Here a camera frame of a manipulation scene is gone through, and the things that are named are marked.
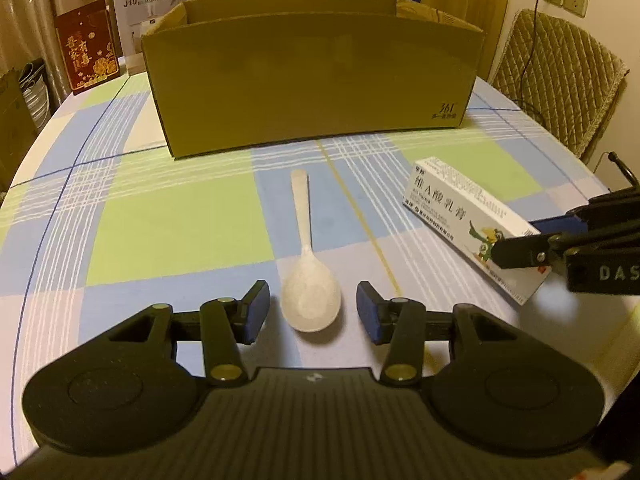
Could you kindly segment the white plastic rice spoon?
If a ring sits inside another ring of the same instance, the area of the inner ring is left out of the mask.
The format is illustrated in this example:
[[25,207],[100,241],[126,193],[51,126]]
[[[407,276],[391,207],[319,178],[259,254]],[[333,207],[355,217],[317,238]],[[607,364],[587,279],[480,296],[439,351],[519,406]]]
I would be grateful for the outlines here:
[[295,169],[291,174],[294,209],[300,240],[300,256],[284,280],[281,310],[286,322],[302,333],[317,333],[329,327],[340,313],[340,284],[320,261],[311,244],[308,174]]

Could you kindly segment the quilted beige chair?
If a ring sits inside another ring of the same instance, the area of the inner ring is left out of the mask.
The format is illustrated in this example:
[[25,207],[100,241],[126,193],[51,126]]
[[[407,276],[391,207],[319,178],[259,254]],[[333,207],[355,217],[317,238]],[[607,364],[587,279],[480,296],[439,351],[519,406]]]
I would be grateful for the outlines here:
[[491,84],[588,162],[629,73],[624,61],[577,25],[518,12]]

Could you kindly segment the red gift box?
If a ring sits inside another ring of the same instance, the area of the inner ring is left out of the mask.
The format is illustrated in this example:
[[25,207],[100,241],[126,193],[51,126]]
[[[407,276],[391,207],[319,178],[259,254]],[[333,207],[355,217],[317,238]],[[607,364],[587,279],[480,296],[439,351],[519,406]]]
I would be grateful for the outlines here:
[[54,24],[73,94],[119,76],[105,0],[96,0],[60,14]]

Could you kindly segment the white humidifier box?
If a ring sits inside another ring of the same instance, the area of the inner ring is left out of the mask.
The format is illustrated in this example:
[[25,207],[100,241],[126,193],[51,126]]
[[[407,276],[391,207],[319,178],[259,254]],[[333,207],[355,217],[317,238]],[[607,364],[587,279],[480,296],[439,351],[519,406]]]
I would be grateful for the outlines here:
[[114,0],[122,55],[130,75],[145,71],[142,36],[183,1],[186,0]]

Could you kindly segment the long white ointment box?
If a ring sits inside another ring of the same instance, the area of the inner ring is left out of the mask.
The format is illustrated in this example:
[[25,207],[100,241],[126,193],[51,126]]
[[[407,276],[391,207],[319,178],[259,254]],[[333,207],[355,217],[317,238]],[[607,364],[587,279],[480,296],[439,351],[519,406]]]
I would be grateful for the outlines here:
[[506,238],[539,231],[479,184],[432,156],[414,163],[402,200],[520,306],[546,280],[550,269],[501,269],[494,248]]

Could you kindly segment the open cardboard box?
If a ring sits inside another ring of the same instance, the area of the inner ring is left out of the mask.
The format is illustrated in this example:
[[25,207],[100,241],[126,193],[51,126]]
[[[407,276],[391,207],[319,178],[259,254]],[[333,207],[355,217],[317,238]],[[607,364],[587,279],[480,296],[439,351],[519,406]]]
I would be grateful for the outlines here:
[[482,30],[411,0],[193,0],[141,39],[175,158],[461,124]]

